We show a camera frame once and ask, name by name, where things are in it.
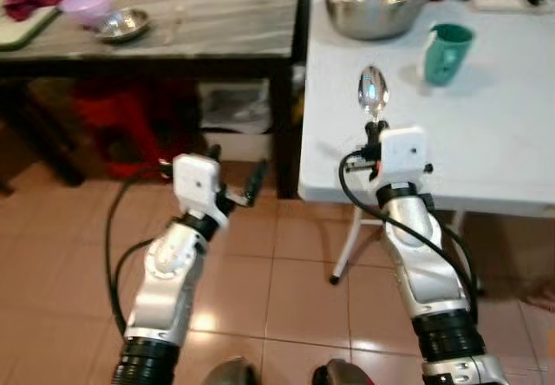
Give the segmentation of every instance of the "metal spoon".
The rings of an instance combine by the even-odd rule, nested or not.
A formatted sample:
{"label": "metal spoon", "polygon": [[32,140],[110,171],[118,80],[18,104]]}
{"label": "metal spoon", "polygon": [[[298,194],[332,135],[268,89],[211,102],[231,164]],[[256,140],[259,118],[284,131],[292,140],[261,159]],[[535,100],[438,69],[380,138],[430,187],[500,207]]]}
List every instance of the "metal spoon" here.
{"label": "metal spoon", "polygon": [[358,82],[358,103],[370,120],[378,122],[380,113],[389,101],[388,84],[378,67],[368,66],[361,73]]}

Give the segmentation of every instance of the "dark wooden table frame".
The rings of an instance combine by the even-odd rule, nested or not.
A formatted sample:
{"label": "dark wooden table frame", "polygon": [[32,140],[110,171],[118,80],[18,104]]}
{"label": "dark wooden table frame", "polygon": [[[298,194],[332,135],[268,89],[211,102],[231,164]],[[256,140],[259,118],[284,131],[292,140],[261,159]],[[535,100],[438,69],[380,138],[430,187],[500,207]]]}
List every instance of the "dark wooden table frame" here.
{"label": "dark wooden table frame", "polygon": [[[290,199],[295,196],[296,179],[292,175],[293,134],[291,119],[291,60],[271,55],[245,55],[233,58],[217,58],[213,55],[196,58],[113,58],[83,57],[41,58],[32,60],[3,59],[0,61],[1,77],[186,77],[195,79],[268,79],[270,83],[270,106],[273,119],[273,159],[276,168],[277,195]],[[19,101],[10,98],[0,101],[4,112],[12,113],[18,109]],[[24,124],[19,130],[32,146],[46,154],[49,163],[66,180],[75,180],[67,157],[58,153],[56,146],[44,146],[37,133],[25,132]]]}

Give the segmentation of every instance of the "teal cup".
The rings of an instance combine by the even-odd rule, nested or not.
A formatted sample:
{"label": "teal cup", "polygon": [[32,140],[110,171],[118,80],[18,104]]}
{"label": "teal cup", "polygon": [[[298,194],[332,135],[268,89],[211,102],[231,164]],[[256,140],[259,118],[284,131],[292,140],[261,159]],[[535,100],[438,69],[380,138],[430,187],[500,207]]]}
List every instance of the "teal cup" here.
{"label": "teal cup", "polygon": [[424,57],[424,78],[436,86],[450,83],[462,65],[474,33],[462,25],[441,23],[430,30]]}

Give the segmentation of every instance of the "purple bowl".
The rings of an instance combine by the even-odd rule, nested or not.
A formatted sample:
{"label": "purple bowl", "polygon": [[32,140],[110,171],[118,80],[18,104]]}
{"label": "purple bowl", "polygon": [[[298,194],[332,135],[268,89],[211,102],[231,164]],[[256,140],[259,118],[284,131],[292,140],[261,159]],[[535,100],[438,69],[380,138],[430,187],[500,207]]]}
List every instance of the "purple bowl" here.
{"label": "purple bowl", "polygon": [[58,8],[74,22],[95,27],[112,11],[112,0],[63,0]]}

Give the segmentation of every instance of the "marble table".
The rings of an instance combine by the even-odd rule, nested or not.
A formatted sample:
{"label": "marble table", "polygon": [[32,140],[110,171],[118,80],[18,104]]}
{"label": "marble table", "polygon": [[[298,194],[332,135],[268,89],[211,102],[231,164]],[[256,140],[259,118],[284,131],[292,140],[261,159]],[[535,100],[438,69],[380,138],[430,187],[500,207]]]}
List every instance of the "marble table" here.
{"label": "marble table", "polygon": [[145,10],[153,28],[121,46],[59,16],[27,47],[0,52],[0,77],[164,75],[267,78],[280,197],[294,195],[291,172],[291,62],[299,0],[114,0]]}

